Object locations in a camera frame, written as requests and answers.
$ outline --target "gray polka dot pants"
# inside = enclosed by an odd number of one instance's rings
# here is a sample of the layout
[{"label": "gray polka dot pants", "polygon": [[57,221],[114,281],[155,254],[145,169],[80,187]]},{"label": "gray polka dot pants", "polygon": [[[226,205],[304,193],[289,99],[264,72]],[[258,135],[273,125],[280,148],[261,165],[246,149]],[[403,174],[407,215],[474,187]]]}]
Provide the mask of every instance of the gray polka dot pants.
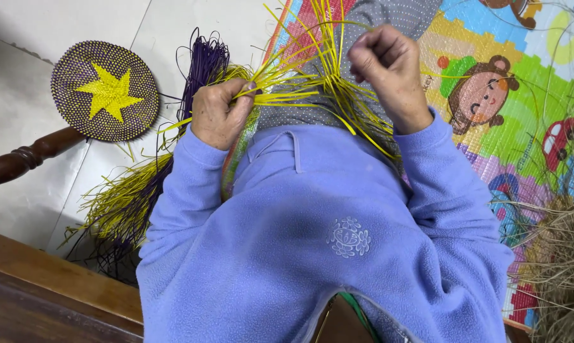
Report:
[{"label": "gray polka dot pants", "polygon": [[[364,23],[372,27],[390,23],[401,33],[417,40],[428,28],[441,1],[442,0],[358,0],[348,12],[345,19]],[[342,77],[347,81],[354,82],[354,77],[349,73],[350,62],[346,53],[355,40],[365,32],[366,30],[363,27],[344,24],[344,48],[340,49],[342,54],[340,69]],[[341,25],[337,25],[334,35],[335,37],[340,37]],[[319,60],[315,59],[308,62],[302,68],[302,71],[307,74],[317,74],[317,69],[322,70],[322,66]],[[359,86],[372,90],[372,87],[367,82],[363,82]],[[275,90],[279,90],[281,87],[282,86],[278,85],[275,87]],[[332,109],[333,105],[329,103],[331,100],[323,96],[322,89],[319,89],[319,91],[321,92],[319,95],[293,101],[293,103],[313,103]],[[390,123],[390,120],[377,101],[366,97],[362,97],[362,100],[375,115]],[[262,106],[257,129],[260,131],[275,126],[296,124],[346,128],[334,114],[325,111],[322,107]],[[383,148],[389,149],[393,154],[398,153],[397,145],[393,143],[391,139],[381,133],[370,133],[374,140]]]}]

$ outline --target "white tile floor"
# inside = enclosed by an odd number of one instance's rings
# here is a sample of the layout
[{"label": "white tile floor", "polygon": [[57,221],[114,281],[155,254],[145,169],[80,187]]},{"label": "white tile floor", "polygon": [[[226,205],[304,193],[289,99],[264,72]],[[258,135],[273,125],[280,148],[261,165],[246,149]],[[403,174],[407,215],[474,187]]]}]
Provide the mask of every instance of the white tile floor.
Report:
[{"label": "white tile floor", "polygon": [[[217,30],[229,45],[232,62],[252,63],[254,68],[259,65],[263,52],[252,45],[263,48],[276,27],[263,3],[92,0],[84,6],[71,0],[42,0],[35,5],[25,0],[3,0],[0,39],[51,62],[82,40],[99,39],[131,47],[150,67],[161,92],[179,97],[184,78],[177,69],[175,51],[189,44],[195,27],[200,27],[204,36]],[[265,3],[280,15],[278,2]],[[100,4],[103,12],[95,12]],[[186,50],[180,51],[178,62],[187,73],[190,61]],[[50,64],[0,42],[0,155],[66,126],[50,94],[51,72]],[[175,105],[169,105],[162,106],[160,114],[173,119],[175,112]],[[152,132],[133,143],[136,159],[141,159],[138,152],[142,146],[146,152],[154,151]],[[47,160],[22,178],[0,185],[0,233],[64,257],[70,246],[57,247],[65,227],[85,218],[84,212],[78,212],[81,194],[99,184],[101,175],[108,176],[112,170],[115,175],[115,167],[132,164],[116,145],[101,142],[80,144]]]}]

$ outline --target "fleece sweater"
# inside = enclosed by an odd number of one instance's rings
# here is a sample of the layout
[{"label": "fleece sweater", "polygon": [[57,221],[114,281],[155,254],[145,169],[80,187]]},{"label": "fleece sweater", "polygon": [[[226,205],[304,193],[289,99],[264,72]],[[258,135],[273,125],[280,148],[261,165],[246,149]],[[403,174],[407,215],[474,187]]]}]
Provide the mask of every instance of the fleece sweater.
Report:
[{"label": "fleece sweater", "polygon": [[442,120],[394,138],[410,186],[346,130],[263,130],[222,204],[227,152],[188,128],[140,251],[145,341],[309,342],[340,291],[385,343],[504,341],[488,188]]}]

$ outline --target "sweater cuff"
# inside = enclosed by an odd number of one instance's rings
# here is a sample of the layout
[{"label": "sweater cuff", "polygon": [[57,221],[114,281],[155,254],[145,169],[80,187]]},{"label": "sweater cuff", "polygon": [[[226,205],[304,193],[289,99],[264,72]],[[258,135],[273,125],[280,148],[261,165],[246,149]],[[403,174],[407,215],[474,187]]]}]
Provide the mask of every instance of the sweater cuff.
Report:
[{"label": "sweater cuff", "polygon": [[188,125],[186,128],[185,134],[179,139],[175,150],[182,150],[201,164],[212,167],[222,167],[225,157],[228,155],[228,151],[215,149],[198,139],[198,137],[192,133],[191,125]]},{"label": "sweater cuff", "polygon": [[425,129],[409,135],[393,135],[402,152],[428,149],[442,141],[446,136],[451,136],[451,125],[443,121],[435,109],[430,106],[429,112],[433,115],[433,122]]}]

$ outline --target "play mat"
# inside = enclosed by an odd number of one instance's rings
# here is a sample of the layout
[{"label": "play mat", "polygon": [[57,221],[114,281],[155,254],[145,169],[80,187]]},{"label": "play mat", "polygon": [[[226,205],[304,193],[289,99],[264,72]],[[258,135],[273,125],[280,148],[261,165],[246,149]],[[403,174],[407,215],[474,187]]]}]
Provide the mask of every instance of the play mat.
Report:
[{"label": "play mat", "polygon": [[[354,2],[343,0],[344,10]],[[339,8],[340,0],[332,3]],[[284,25],[298,36],[294,15],[309,24],[306,19],[314,19],[309,1],[288,0],[283,9]],[[278,25],[266,58],[290,40]],[[422,72],[472,76],[459,82],[463,79],[421,74],[421,82],[429,105],[452,121],[455,145],[495,199],[548,203],[557,178],[547,173],[559,177],[574,163],[574,0],[444,0],[419,45]],[[481,106],[483,111],[476,111]],[[527,244],[520,244],[525,235],[514,235],[513,208],[491,207],[501,220],[504,243],[516,253],[510,267],[515,272],[525,258]],[[533,223],[541,220],[534,212],[524,214]],[[505,323],[530,330],[531,308],[537,306],[531,294],[531,285],[510,278]]]}]

